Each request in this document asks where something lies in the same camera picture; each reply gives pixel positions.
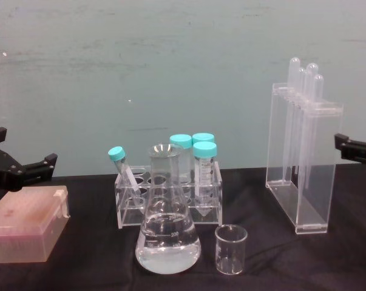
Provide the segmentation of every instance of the teal wall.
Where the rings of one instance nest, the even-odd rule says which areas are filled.
[[[0,148],[56,175],[113,173],[174,133],[215,133],[222,168],[266,165],[271,86],[314,61],[366,140],[366,0],[0,1]]]

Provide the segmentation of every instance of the glass flask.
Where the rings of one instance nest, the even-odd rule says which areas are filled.
[[[158,144],[149,149],[151,188],[135,256],[154,273],[182,272],[196,263],[201,252],[179,180],[178,158],[182,150],[175,144]]]

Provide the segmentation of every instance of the black tablecloth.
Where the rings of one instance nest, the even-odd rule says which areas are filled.
[[[366,166],[337,167],[327,234],[299,235],[265,188],[265,169],[222,170],[223,221],[246,228],[245,271],[214,265],[215,226],[197,226],[202,255],[154,275],[134,255],[139,227],[118,230],[113,175],[55,178],[71,218],[46,263],[0,264],[0,290],[366,290]]]

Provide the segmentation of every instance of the clear acrylic stand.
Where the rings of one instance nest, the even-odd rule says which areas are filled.
[[[196,224],[218,224],[222,225],[222,177],[220,176],[219,164],[214,163],[214,183],[212,185],[202,185],[202,187],[213,187],[213,203],[206,205],[211,210],[207,215],[202,216],[195,206],[195,184],[182,184],[184,196],[187,199],[187,205],[191,211],[192,219]],[[132,199],[133,187],[123,184],[121,176],[118,174],[115,180],[115,202],[117,204],[118,228],[124,226],[139,226],[143,220],[143,212],[146,207],[148,190],[151,187],[150,166],[131,167],[134,177],[141,191],[141,198],[138,205],[134,204]]]
[[[300,72],[308,73],[308,67]],[[342,104],[314,98],[311,93],[317,89],[321,97],[323,77],[311,80],[309,93],[297,85],[290,87],[289,79],[273,84],[272,92],[266,187],[298,234],[327,232],[335,173],[334,135],[343,115]],[[308,85],[305,79],[299,83]]]

